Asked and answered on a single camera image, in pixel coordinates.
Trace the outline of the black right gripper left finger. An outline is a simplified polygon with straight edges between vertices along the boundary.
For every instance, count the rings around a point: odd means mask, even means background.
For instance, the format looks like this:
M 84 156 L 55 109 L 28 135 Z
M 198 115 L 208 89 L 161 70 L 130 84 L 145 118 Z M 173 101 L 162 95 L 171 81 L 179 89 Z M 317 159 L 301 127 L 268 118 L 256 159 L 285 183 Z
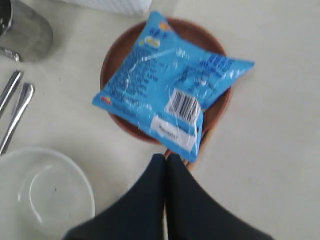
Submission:
M 154 154 L 137 182 L 93 219 L 73 227 L 65 240 L 161 240 L 164 237 L 165 157 Z

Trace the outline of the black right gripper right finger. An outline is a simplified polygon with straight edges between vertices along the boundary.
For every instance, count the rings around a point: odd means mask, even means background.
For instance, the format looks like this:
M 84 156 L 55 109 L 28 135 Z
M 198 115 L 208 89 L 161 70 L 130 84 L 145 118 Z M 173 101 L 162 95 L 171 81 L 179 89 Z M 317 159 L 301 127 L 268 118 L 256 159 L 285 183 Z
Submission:
M 217 203 L 194 179 L 182 159 L 166 160 L 166 218 L 170 240 L 271 240 Z

